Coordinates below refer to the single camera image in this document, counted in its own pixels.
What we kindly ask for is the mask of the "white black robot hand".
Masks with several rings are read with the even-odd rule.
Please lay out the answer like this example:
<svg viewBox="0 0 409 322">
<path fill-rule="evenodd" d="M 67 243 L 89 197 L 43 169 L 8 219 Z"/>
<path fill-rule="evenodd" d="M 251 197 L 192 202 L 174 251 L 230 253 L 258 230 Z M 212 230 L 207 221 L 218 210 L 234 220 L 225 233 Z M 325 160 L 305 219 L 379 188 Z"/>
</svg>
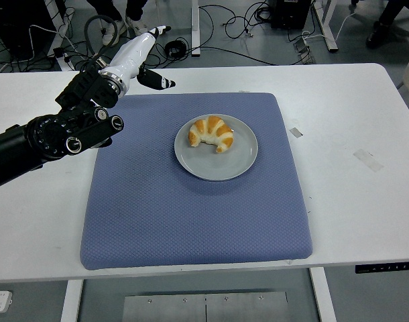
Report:
<svg viewBox="0 0 409 322">
<path fill-rule="evenodd" d="M 122 45 L 114 55 L 111 63 L 100 71 L 100 75 L 108 80 L 119 97 L 124 96 L 129 90 L 131 78 L 136 78 L 141 85 L 155 90 L 176 86 L 173 80 L 168 80 L 160 74 L 143 67 L 158 36 L 170 30 L 170 26 L 162 25 L 136 36 Z"/>
</svg>

